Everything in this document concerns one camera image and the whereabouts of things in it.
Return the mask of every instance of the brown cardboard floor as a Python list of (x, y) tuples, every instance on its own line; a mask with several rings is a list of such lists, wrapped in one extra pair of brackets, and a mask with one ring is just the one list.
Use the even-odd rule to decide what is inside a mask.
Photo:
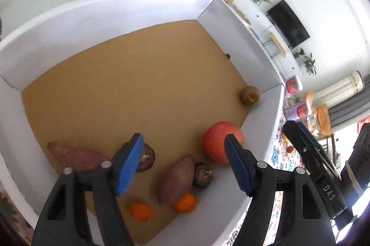
[[(186, 154), (208, 162), (200, 149), (213, 123), (241, 126), (249, 107), (238, 93), (245, 82), (221, 49), (194, 21), (167, 23), (109, 40), (56, 65), (31, 83), (22, 99), (31, 128), (51, 165), (49, 141), (66, 141), (112, 157), (140, 132), (156, 152), (153, 167), (137, 173), (118, 203), (135, 243), (145, 244), (177, 213), (156, 199), (158, 180)], [(149, 205), (142, 223), (128, 213), (132, 200)], [(92, 208), (89, 197), (88, 206)]]

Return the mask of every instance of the small orange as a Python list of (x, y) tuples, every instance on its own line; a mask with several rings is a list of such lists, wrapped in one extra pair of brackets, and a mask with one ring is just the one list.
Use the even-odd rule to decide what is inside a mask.
[(197, 200), (191, 193), (187, 193), (180, 198), (177, 203), (173, 205), (173, 208), (180, 213), (188, 213), (191, 212), (194, 207), (197, 205)]
[(292, 153), (294, 151), (294, 149), (295, 148), (292, 145), (290, 145), (290, 146), (286, 147), (286, 152)]
[(152, 209), (139, 201), (131, 202), (128, 211), (134, 218), (143, 222), (153, 218)]

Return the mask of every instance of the colorful tablecloth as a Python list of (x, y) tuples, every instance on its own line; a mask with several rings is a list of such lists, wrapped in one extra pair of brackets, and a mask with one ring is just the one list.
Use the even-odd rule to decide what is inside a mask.
[[(296, 150), (294, 150), (292, 153), (286, 152), (286, 148), (291, 144), (288, 141), (285, 142), (283, 139), (281, 129), (284, 123), (285, 117), (284, 114), (282, 114), (279, 122), (278, 132), (276, 134), (276, 139), (273, 144), (273, 150), (267, 163), (275, 169), (293, 171), (295, 167), (302, 167), (303, 164), (301, 162), (300, 155)], [(270, 245), (275, 241), (275, 236), (278, 230), (277, 227), (279, 225), (280, 220), (282, 203), (283, 203), (283, 192), (276, 192), (270, 225), (263, 246)], [(247, 210), (243, 213), (241, 219), (236, 224), (233, 231), (228, 236), (226, 241), (222, 244), (222, 246), (231, 246), (234, 243), (246, 215)]]

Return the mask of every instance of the curtain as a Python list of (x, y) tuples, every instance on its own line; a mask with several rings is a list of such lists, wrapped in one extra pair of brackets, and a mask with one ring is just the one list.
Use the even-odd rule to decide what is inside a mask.
[(364, 113), (370, 111), (370, 74), (364, 78), (364, 83), (360, 93), (329, 109), (333, 132), (367, 117)]

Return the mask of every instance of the vase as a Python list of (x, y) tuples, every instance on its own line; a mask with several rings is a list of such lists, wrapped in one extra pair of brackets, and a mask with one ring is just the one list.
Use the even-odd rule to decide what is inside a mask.
[(258, 6), (261, 5), (261, 1), (260, 0), (253, 0), (254, 3), (256, 3)]

